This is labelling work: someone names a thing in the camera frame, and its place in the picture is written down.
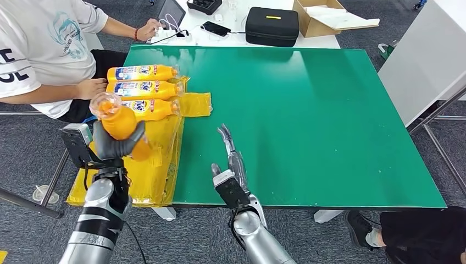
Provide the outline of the person's left hand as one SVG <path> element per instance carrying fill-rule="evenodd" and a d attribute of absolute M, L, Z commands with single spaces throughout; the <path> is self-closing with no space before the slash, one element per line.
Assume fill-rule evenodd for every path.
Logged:
<path fill-rule="evenodd" d="M 159 27 L 159 21 L 149 19 L 143 27 L 135 30 L 134 39 L 138 41 L 147 41 L 155 36 Z"/>

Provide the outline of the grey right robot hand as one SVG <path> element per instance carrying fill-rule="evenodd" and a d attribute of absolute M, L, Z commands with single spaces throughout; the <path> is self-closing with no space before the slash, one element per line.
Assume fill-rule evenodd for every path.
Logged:
<path fill-rule="evenodd" d="M 212 163 L 211 171 L 213 174 L 215 191 L 220 196 L 230 195 L 232 187 L 228 185 L 227 181 L 230 179 L 235 179 L 243 192 L 249 195 L 251 192 L 248 188 L 245 164 L 240 151 L 238 151 L 235 147 L 230 130 L 225 124 L 222 124 L 217 128 L 217 131 L 221 135 L 221 138 L 225 144 L 228 158 L 228 170 L 230 170 L 231 173 L 227 173 L 226 175 L 221 174 L 222 171 L 220 167 L 216 163 Z"/>

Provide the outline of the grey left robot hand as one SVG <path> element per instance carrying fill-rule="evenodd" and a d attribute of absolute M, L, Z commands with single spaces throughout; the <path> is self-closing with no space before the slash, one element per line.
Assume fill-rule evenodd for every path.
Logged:
<path fill-rule="evenodd" d="M 127 139 L 117 140 L 110 136 L 102 122 L 94 122 L 92 136 L 97 157 L 101 160 L 110 160 L 128 156 L 137 142 L 142 139 L 145 128 L 145 121 L 140 121 Z"/>

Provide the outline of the person's right hand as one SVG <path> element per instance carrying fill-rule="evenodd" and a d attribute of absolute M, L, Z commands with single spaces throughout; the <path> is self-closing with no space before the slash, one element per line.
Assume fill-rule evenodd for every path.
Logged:
<path fill-rule="evenodd" d="M 97 94 L 105 92 L 107 88 L 107 80 L 105 78 L 88 79 L 76 85 L 75 100 L 90 100 Z"/>

